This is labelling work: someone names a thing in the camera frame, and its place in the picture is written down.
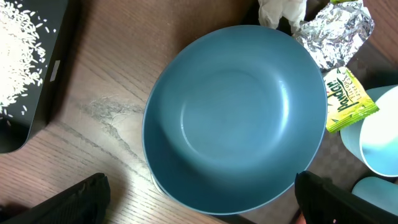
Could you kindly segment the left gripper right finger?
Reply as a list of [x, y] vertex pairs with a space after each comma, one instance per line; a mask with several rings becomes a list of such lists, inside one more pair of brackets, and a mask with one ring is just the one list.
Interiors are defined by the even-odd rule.
[[389, 213], [310, 171], [296, 175], [300, 223], [397, 223]]

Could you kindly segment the pile of white rice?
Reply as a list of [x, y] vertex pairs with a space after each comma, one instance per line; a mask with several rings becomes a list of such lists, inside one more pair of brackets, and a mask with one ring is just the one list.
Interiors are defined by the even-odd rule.
[[48, 26], [48, 20], [38, 11], [27, 8], [22, 1], [1, 0], [1, 115], [13, 117], [8, 108], [20, 98], [33, 94], [31, 85], [44, 84], [47, 51], [45, 34], [56, 29]]

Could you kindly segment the dark blue bowl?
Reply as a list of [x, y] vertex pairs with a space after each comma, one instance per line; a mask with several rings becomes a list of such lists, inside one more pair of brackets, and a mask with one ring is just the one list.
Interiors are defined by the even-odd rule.
[[325, 133], [318, 65], [293, 37], [231, 26], [186, 46], [147, 100], [142, 144], [159, 187], [211, 215], [261, 207], [288, 190]]

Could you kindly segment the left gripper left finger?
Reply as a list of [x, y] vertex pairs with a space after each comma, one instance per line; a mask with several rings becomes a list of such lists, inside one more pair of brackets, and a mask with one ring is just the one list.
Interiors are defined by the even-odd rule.
[[104, 173], [96, 173], [35, 207], [1, 207], [1, 223], [100, 224], [110, 200], [108, 178]]

